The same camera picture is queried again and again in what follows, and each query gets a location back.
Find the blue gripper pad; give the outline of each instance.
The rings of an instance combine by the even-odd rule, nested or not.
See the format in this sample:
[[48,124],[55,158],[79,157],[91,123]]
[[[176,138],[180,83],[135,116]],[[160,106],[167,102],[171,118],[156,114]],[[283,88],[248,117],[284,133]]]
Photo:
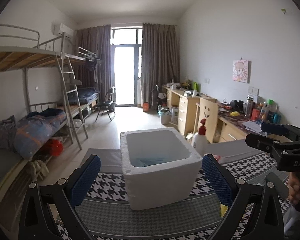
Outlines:
[[234,176],[225,167],[222,167],[211,154],[203,157],[202,169],[220,202],[230,207],[239,191]]
[[91,155],[82,167],[75,169],[68,178],[66,186],[66,195],[74,208],[81,205],[91,185],[101,168],[100,158],[96,155]]

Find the black and white rug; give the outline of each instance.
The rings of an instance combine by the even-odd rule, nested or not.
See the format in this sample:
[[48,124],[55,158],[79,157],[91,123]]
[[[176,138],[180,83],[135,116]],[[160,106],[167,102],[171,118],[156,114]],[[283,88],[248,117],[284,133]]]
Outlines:
[[[250,158],[224,164],[234,177],[250,184],[265,184],[265,176],[273,171],[285,181],[287,173],[277,171],[275,161],[261,153]],[[282,212],[290,206],[280,200]],[[75,208],[96,239],[207,239],[220,221],[220,202],[205,174],[200,170],[187,199],[142,211],[129,206],[122,174],[99,173],[86,199]],[[239,239],[249,219],[248,209],[233,239]],[[62,224],[58,228],[69,239]]]

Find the human hand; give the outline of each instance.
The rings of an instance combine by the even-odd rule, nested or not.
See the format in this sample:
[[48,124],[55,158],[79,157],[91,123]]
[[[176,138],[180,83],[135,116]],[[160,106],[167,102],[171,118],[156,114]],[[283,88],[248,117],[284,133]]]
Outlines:
[[289,175],[289,200],[292,204],[296,205],[300,200],[300,180],[294,172]]

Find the bed railing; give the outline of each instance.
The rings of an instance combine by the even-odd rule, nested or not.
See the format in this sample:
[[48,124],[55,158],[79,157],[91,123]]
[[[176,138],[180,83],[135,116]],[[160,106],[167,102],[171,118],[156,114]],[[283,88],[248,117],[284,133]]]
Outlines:
[[84,49],[82,47],[78,47],[78,57],[84,57],[84,58],[87,58],[87,57],[96,57],[98,58],[98,55],[91,52],[91,51],[88,51],[87,49]]
[[39,110],[41,109],[41,112],[42,112],[43,110],[46,110],[49,107],[55,108],[58,104],[63,105],[63,102],[60,100],[60,101],[53,101],[53,102],[47,102],[47,103],[32,104],[32,105],[29,105],[29,107],[30,107],[30,112],[32,112],[33,110],[38,112],[37,107],[39,108]]
[[2,24],[2,23],[0,23],[0,26],[1,27],[9,27],[9,28],[21,29],[21,30],[26,30],[26,31],[29,31],[29,32],[37,33],[37,35],[38,35],[37,39],[23,37],[23,36],[5,35],[5,34],[0,34],[0,37],[9,37],[9,38],[18,38],[18,39],[23,39],[23,40],[29,40],[29,41],[36,41],[37,42],[37,46],[39,46],[40,33],[38,31],[32,30],[32,29],[28,29],[28,28],[24,28],[24,27],[20,27],[20,26],[10,25],[10,24]]
[[[74,44],[73,44],[73,42],[71,41],[70,38],[68,38],[67,36],[65,36],[65,38],[70,42],[70,44],[71,44],[72,46],[74,46]],[[43,42],[43,43],[40,43],[40,44],[38,44],[37,46],[34,46],[34,48],[38,48],[38,49],[39,49],[40,46],[44,45],[44,46],[45,46],[45,49],[47,49],[48,43],[53,42],[53,44],[52,44],[52,50],[54,50],[55,41],[56,41],[56,40],[59,40],[59,39],[62,40],[62,36],[59,36],[59,37],[53,38],[53,39],[51,39],[51,40],[45,41],[45,42]]]

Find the blanket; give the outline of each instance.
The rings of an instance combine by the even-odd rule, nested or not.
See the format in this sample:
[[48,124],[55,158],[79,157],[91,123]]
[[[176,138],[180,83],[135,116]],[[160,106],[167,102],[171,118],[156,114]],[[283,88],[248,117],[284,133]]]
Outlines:
[[24,159],[33,155],[53,136],[66,119],[60,109],[32,112],[16,122],[15,117],[0,121],[0,148],[18,152]]

